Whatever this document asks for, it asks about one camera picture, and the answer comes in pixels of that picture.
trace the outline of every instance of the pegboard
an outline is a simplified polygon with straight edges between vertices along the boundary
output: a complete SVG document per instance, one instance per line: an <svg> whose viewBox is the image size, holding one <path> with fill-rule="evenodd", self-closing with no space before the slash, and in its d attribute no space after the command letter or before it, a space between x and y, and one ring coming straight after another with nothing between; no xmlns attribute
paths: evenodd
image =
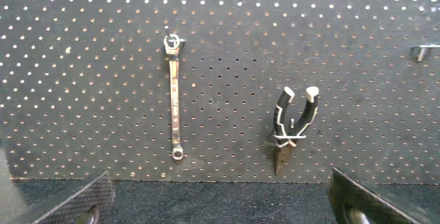
<svg viewBox="0 0 440 224"><path fill-rule="evenodd" d="M13 177L438 183L438 0L0 0L0 115ZM181 49L171 159L164 26ZM319 114L283 175L270 145L284 86Z"/></svg>

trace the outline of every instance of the black speckled surface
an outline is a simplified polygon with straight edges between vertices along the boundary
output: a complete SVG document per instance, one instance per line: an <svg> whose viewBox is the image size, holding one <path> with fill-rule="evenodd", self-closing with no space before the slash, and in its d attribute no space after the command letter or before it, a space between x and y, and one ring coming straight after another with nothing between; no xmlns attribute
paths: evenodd
<svg viewBox="0 0 440 224"><path fill-rule="evenodd" d="M31 206L68 183L26 180L13 185L24 205ZM115 181L115 186L108 223L335 223L326 184ZM439 186L381 187L440 213Z"/></svg>

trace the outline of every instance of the combination wrench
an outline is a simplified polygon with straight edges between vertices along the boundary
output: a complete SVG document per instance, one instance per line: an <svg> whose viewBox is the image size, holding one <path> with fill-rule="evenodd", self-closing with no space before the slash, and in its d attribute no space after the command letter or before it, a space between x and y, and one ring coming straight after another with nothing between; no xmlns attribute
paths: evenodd
<svg viewBox="0 0 440 224"><path fill-rule="evenodd" d="M184 149L180 143L180 116L179 116L179 49L185 40L176 34L170 34L165 27L165 52L170 61L170 94L171 94L171 143L173 145L173 159L180 161L184 158Z"/></svg>

